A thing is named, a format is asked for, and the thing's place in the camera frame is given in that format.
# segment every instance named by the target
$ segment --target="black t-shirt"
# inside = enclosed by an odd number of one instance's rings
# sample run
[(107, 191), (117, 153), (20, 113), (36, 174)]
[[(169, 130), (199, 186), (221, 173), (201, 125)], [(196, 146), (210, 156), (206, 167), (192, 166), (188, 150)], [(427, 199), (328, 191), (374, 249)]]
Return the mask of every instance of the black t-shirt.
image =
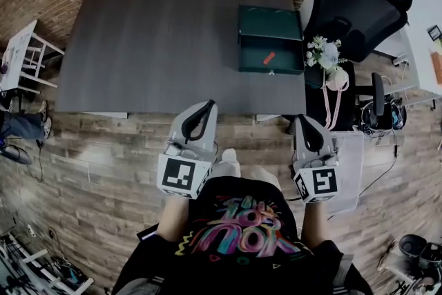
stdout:
[[(178, 244), (152, 236), (140, 243), (114, 287), (120, 295), (145, 294), (128, 285), (155, 283), (160, 294), (333, 294), (342, 253), (332, 241), (304, 246), (282, 193), (267, 182), (209, 180), (189, 205)], [(346, 280), (371, 294), (352, 266)]]

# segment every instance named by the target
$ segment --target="picture frame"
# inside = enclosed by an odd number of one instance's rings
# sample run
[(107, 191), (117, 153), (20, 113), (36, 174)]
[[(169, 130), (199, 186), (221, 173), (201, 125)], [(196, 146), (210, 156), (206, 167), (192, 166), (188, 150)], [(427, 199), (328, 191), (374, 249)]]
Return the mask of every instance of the picture frame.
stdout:
[(442, 38), (442, 32), (437, 25), (431, 27), (428, 30), (428, 34), (430, 35), (430, 37), (433, 41), (436, 41), (437, 39)]

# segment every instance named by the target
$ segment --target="person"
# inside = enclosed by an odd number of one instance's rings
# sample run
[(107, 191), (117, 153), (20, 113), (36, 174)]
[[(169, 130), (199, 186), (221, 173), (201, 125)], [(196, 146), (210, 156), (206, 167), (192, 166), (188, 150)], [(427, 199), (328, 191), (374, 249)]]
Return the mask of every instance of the person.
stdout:
[(11, 136), (29, 140), (48, 139), (52, 120), (48, 117), (48, 103), (43, 101), (38, 113), (9, 113), (0, 111), (0, 137)]
[(372, 294), (329, 240), (325, 203), (307, 204), (299, 239), (276, 176), (240, 176), (227, 149), (198, 199), (168, 197), (112, 294)]

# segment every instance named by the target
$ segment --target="black office chair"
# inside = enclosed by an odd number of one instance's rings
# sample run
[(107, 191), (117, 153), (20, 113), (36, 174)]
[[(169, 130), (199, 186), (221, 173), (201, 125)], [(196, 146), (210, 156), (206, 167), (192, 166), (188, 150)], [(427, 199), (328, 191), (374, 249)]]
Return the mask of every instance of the black office chair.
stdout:
[[(350, 61), (363, 61), (382, 41), (407, 23), (406, 8), (411, 0), (314, 0), (313, 11), (305, 29), (305, 43), (320, 35), (328, 41), (340, 39), (340, 57)], [(342, 67), (349, 74), (349, 88), (342, 93), (338, 119), (334, 131), (348, 131), (354, 123), (357, 95), (369, 93), (374, 97), (375, 114), (383, 114), (384, 91), (380, 75), (372, 75), (373, 84), (358, 89), (355, 85), (351, 62)], [(323, 72), (319, 66), (306, 68), (307, 115), (321, 124), (327, 116), (323, 92)], [(336, 92), (328, 91), (331, 112), (336, 104)]]

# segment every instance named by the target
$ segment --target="jeans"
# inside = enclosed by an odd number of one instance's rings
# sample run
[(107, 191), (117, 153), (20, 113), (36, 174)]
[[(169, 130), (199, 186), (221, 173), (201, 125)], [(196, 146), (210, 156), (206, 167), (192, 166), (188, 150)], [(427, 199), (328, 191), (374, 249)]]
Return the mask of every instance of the jeans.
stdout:
[(41, 113), (22, 115), (21, 113), (5, 112), (0, 137), (7, 138), (11, 135), (30, 140), (44, 139)]

